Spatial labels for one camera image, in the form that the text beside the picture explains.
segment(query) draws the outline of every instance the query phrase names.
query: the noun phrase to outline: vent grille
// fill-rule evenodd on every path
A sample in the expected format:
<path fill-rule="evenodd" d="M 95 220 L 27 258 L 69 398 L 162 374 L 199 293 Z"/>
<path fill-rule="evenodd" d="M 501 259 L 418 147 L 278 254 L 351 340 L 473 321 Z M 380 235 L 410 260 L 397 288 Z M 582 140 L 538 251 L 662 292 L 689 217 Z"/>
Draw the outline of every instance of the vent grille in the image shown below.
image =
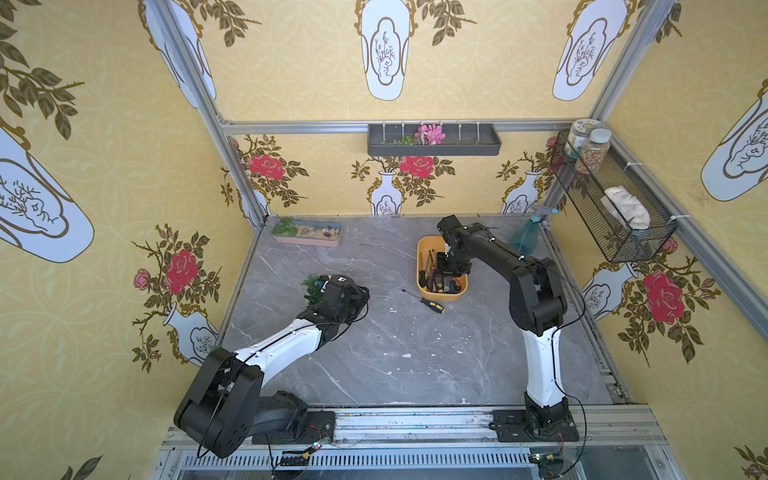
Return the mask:
<path fill-rule="evenodd" d="M 485 447 L 453 449 L 326 449 L 314 453 L 306 467 L 279 470 L 395 470 L 416 468 L 530 468 L 526 447 Z M 282 451 L 273 449 L 275 465 Z M 270 455 L 262 450 L 235 452 L 226 458 L 206 455 L 197 458 L 186 452 L 184 470 L 270 470 Z"/>

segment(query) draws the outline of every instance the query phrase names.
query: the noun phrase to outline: blue spray bottle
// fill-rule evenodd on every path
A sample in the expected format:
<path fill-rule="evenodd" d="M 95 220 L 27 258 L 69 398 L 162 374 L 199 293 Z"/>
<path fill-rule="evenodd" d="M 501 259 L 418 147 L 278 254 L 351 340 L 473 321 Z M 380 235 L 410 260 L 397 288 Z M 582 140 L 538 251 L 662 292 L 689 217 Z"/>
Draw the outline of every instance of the blue spray bottle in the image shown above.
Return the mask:
<path fill-rule="evenodd" d="M 556 214 L 557 208 L 539 207 L 531 215 L 531 219 L 525 222 L 525 225 L 512 235 L 509 244 L 512 248 L 520 252 L 521 255 L 530 255 L 536 249 L 538 242 L 538 224 L 541 222 L 541 216 L 546 214 Z"/>

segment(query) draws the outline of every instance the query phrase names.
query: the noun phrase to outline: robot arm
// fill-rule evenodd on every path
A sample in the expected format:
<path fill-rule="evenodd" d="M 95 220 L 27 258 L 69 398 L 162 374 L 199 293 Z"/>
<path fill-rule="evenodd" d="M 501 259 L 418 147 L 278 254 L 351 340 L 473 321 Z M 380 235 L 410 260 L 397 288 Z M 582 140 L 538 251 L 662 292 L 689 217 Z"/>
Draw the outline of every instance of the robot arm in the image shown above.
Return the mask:
<path fill-rule="evenodd" d="M 263 432 L 301 437 L 307 405 L 287 392 L 262 397 L 261 387 L 328 343 L 342 324 L 353 323 L 369 298 L 368 289 L 347 276 L 320 279 L 320 302 L 286 328 L 234 353 L 217 348 L 208 355 L 174 415 L 177 427 L 219 458 L 234 452 L 245 438 Z"/>
<path fill-rule="evenodd" d="M 571 427 L 568 399 L 556 383 L 560 370 L 558 327 L 568 307 L 555 263 L 548 258 L 525 260 L 509 245 L 490 237 L 480 223 L 464 226 L 453 215 L 440 220 L 438 230 L 449 246 L 440 270 L 463 275 L 469 273 L 470 261 L 477 258 L 509 282 L 509 313 L 523 331 L 528 361 L 526 415 L 522 419 L 525 432 L 533 432 L 537 440 L 558 433 L 568 441 L 578 439 Z"/>

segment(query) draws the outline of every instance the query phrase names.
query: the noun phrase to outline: orange plastic bin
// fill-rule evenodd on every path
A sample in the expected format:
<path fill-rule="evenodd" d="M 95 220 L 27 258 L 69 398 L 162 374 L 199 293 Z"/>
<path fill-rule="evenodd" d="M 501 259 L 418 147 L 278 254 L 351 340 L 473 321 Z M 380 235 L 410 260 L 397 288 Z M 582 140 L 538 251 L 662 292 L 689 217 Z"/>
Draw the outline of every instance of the orange plastic bin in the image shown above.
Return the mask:
<path fill-rule="evenodd" d="M 419 253 L 416 255 L 416 285 L 419 285 L 419 271 L 424 268 L 424 265 L 426 264 L 426 259 L 429 256 L 429 251 L 434 250 L 437 252 L 443 252 L 445 253 L 445 241 L 443 241 L 442 237 L 438 235 L 432 235 L 430 237 L 424 237 L 421 240 L 419 240 Z M 459 280 L 459 282 L 462 285 L 462 291 L 459 293 L 433 293 L 427 290 L 426 288 L 419 287 L 419 293 L 421 293 L 423 298 L 426 298 L 427 300 L 432 300 L 435 302 L 455 302 L 458 299 L 462 298 L 462 295 L 467 291 L 469 288 L 469 277 L 464 274 L 462 275 L 462 278 Z"/>

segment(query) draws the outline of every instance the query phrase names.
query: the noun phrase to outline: white towel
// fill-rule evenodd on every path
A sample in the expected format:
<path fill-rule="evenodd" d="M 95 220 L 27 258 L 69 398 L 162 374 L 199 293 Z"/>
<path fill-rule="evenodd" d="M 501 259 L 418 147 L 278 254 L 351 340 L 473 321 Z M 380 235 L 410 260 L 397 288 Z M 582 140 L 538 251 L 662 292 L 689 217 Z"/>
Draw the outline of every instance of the white towel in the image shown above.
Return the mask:
<path fill-rule="evenodd" d="M 627 219 L 629 227 L 632 229 L 645 230 L 650 227 L 650 214 L 648 210 L 645 210 L 643 204 L 634 195 L 627 192 L 626 188 L 606 188 L 605 196 L 600 201 L 603 203 L 605 210 L 608 210 L 608 213 L 616 217 L 616 220 L 619 220 L 624 227 L 627 224 L 621 218 L 622 216 Z"/>

